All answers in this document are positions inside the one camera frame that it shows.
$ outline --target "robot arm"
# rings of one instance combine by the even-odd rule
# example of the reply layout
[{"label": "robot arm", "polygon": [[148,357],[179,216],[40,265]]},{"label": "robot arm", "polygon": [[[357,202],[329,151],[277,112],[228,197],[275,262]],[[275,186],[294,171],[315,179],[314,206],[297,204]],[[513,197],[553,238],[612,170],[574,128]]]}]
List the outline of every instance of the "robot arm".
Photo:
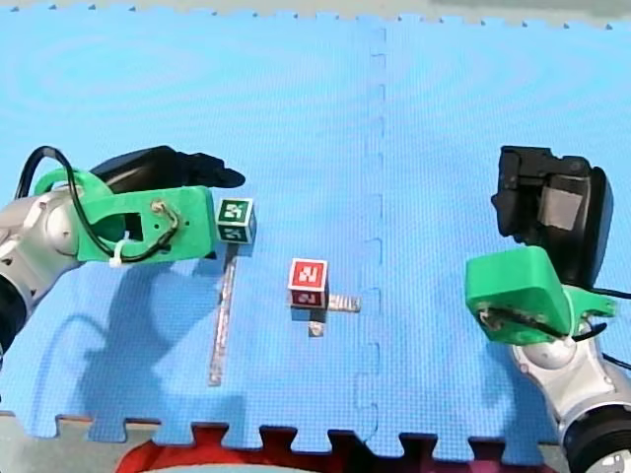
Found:
[{"label": "robot arm", "polygon": [[604,171],[546,148],[504,147],[498,230],[526,247],[466,266],[466,304],[545,398],[573,473],[631,468],[631,384],[597,335],[615,303],[594,283],[613,207]]},{"label": "robot arm", "polygon": [[[44,176],[30,195],[35,168],[46,157],[63,169]],[[15,200],[0,211],[0,357],[57,280],[86,261],[213,257],[206,188],[244,182],[217,158],[167,146],[112,158],[90,172],[72,170],[58,150],[35,150]],[[154,226],[160,230],[150,237]],[[116,248],[124,238],[132,242]]]}]

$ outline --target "blue foam mat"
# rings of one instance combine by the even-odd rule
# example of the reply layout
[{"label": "blue foam mat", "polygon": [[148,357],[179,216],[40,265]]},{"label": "blue foam mat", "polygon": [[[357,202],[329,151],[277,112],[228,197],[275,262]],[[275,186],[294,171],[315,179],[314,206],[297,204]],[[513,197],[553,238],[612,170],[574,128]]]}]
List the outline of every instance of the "blue foam mat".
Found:
[{"label": "blue foam mat", "polygon": [[[241,170],[244,188],[216,192],[253,197],[259,227],[238,262],[225,383],[206,384],[219,263],[91,264],[16,342],[2,407],[39,437],[74,415],[117,441],[140,418],[162,422],[164,443],[221,422],[229,446],[258,446],[271,425],[297,428],[302,451],[348,430],[384,455],[411,433],[437,435],[439,459],[469,459],[467,440],[487,438],[506,441],[508,462],[539,461],[536,443],[554,440],[543,404],[464,309],[464,261],[511,246],[489,202],[499,148],[549,146],[610,175],[599,283],[631,286],[628,26],[129,8],[0,11],[0,196],[43,143],[77,167],[167,143]],[[295,256],[328,259],[331,290],[361,295],[362,313],[331,314],[310,339],[285,306]],[[629,322],[612,325],[604,347],[630,359]]]},{"label": "blue foam mat", "polygon": [[221,254],[90,264],[59,282],[12,347],[3,408],[43,437],[58,415],[90,417],[90,437],[113,441],[126,418],[160,421],[163,443],[191,442],[191,422],[228,423],[225,443],[241,447],[260,445],[261,425],[295,426],[296,448],[323,451],[329,429],[371,432],[356,394],[368,312],[333,314],[310,339],[285,292],[291,259],[307,257],[329,261],[332,291],[362,293],[370,27],[127,7],[3,15],[3,201],[43,143],[79,168],[168,144],[241,171],[246,185],[215,197],[252,197],[259,228],[238,262],[221,387],[208,386]]}]

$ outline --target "white cable tie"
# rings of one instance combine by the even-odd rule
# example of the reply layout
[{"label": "white cable tie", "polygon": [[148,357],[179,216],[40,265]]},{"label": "white cable tie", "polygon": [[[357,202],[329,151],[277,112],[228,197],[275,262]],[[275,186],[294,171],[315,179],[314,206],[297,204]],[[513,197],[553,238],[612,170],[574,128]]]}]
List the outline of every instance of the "white cable tie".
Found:
[{"label": "white cable tie", "polygon": [[123,238],[120,240],[116,246],[114,247],[114,256],[109,259],[109,267],[110,268],[119,268],[122,266],[122,248],[128,242],[127,238]]}]

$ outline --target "green gripper mount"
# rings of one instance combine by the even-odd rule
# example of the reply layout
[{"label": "green gripper mount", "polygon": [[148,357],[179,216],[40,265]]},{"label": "green gripper mount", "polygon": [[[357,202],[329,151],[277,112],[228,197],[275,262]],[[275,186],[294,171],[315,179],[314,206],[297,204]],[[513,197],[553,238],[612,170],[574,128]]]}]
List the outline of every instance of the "green gripper mount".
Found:
[{"label": "green gripper mount", "polygon": [[[536,324],[573,336],[579,332],[581,320],[615,315],[615,302],[610,298],[562,285],[539,246],[468,260],[465,299],[490,340],[520,346],[554,340],[535,328]],[[498,315],[502,313],[513,317]]]},{"label": "green gripper mount", "polygon": [[[168,216],[152,210],[154,202],[164,203],[177,215],[178,229],[168,247],[144,259],[143,263],[204,258],[214,250],[217,238],[214,205],[208,188],[187,186],[114,194],[90,172],[75,170],[74,175],[88,222],[112,251],[125,237],[126,214],[140,217],[143,239],[127,241],[122,248],[123,256],[143,253],[169,228],[172,222]],[[65,169],[53,170],[37,182],[35,194],[47,192],[55,184],[67,184],[67,180]],[[109,261],[109,255],[90,239],[76,213],[74,218],[79,234],[77,259],[82,262]]]}]

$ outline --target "metal rod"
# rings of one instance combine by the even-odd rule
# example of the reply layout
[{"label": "metal rod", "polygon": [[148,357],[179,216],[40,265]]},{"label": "metal rod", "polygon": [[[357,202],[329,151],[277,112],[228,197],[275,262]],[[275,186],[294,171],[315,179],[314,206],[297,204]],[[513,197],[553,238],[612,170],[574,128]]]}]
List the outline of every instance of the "metal rod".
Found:
[{"label": "metal rod", "polygon": [[228,325],[230,323],[230,305],[235,286],[235,269],[237,266],[237,253],[239,245],[229,243],[226,248],[226,261],[224,263],[224,280],[219,294],[219,308],[217,311],[217,323],[215,326],[215,339],[213,341],[213,354],[210,361],[210,385],[221,385],[224,375],[224,363],[226,359],[226,347],[228,345]]}]

